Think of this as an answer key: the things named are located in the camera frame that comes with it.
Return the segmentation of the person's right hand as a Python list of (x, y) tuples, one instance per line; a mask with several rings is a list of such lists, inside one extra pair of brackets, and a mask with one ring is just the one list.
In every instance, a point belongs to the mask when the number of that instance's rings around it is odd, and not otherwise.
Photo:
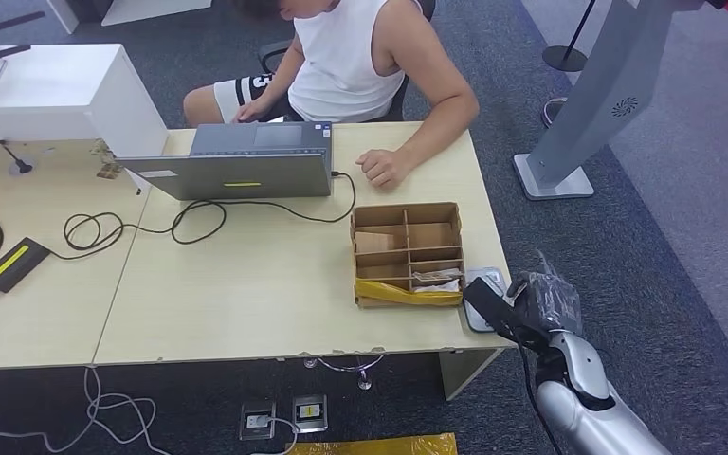
[(238, 108), (231, 121), (235, 123), (258, 121), (260, 118), (265, 117), (269, 113), (272, 109), (272, 104), (273, 102), (266, 98), (251, 100)]

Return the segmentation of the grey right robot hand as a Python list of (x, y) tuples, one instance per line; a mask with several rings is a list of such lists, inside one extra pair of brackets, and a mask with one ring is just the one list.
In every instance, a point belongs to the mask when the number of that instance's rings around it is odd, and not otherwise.
[(540, 250), (535, 268), (512, 280), (506, 296), (512, 301), (512, 331), (529, 346), (547, 346), (553, 332), (584, 335), (580, 296)]

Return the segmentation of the person's left hand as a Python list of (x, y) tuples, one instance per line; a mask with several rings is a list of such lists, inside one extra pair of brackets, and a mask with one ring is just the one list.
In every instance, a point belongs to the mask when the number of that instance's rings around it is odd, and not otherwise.
[(362, 154), (355, 162), (367, 181), (376, 189), (391, 191), (409, 175), (410, 163), (401, 154), (389, 150), (373, 149)]

